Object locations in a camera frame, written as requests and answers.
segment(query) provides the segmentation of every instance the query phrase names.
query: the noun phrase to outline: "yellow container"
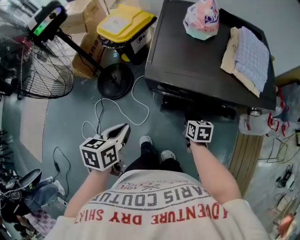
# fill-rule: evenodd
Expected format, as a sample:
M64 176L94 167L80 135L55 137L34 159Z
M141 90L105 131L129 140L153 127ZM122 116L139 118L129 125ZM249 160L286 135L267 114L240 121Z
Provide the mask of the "yellow container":
M156 19L138 7L120 4L97 26L101 45L115 49L124 61L139 65L148 55L149 27Z
M97 26L97 33L112 42L124 43L153 22L154 18L156 19L153 14L142 11L139 7L120 4Z

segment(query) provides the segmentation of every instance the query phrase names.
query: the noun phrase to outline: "yellow lid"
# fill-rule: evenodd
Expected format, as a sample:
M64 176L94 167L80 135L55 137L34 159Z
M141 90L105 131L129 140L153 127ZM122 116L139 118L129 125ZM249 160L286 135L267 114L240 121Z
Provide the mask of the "yellow lid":
M139 7L120 4L97 26L97 33L115 43L131 39L155 17Z

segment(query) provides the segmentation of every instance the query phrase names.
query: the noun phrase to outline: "black and white marker cube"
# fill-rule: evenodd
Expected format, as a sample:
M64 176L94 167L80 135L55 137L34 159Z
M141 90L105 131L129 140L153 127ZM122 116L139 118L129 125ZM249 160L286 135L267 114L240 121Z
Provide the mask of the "black and white marker cube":
M114 141L89 137L79 148L86 167L104 171L120 162Z
M196 143L210 143L213 130L211 122L188 121L186 137Z

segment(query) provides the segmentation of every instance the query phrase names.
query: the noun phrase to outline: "black pants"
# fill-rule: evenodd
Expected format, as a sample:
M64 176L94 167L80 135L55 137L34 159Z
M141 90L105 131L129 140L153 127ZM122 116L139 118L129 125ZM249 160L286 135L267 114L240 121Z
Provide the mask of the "black pants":
M167 170L183 173L179 162L173 158L167 158L159 163L157 151L149 142L144 142L141 146L141 156L126 168L124 172L130 170Z

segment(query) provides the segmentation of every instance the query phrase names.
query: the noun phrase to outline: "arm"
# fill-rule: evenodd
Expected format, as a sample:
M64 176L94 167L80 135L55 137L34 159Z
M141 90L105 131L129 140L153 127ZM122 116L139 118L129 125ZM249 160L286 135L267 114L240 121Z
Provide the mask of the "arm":
M101 172L93 170L70 200L64 216L67 218L75 218L81 207L92 197L105 191L108 176L111 168Z
M241 199L234 177L206 147L191 141L191 150L201 183L214 199L220 204Z

